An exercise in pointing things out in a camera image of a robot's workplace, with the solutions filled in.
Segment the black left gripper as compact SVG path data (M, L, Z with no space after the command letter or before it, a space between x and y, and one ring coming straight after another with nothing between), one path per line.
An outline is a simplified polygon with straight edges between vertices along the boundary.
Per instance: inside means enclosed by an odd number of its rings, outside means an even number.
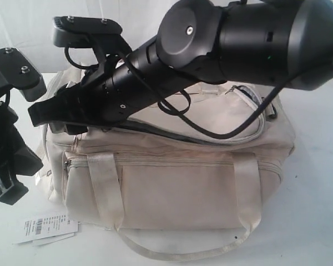
M33 176L43 167L41 159L19 139L17 120L15 111L0 101L0 202L19 201L27 188L16 176Z

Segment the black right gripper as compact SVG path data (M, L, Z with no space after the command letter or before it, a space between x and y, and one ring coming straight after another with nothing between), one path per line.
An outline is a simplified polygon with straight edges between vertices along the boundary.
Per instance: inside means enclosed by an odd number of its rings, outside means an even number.
M60 87L28 108L33 126L51 123L54 134L79 135L88 127L111 128L167 96L167 67L155 51L98 55L99 68L80 85Z

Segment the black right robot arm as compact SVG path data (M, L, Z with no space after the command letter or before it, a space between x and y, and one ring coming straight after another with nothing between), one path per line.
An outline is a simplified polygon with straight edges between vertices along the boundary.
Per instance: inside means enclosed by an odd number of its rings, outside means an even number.
M136 50L111 19L55 17L54 45L93 50L96 65L70 88L28 112L34 126L53 124L71 135L111 129L153 104L202 134L224 140L245 130L284 88L315 90L333 78L331 1L178 1L157 34ZM272 86L238 128L216 134L200 127L167 98L199 82Z

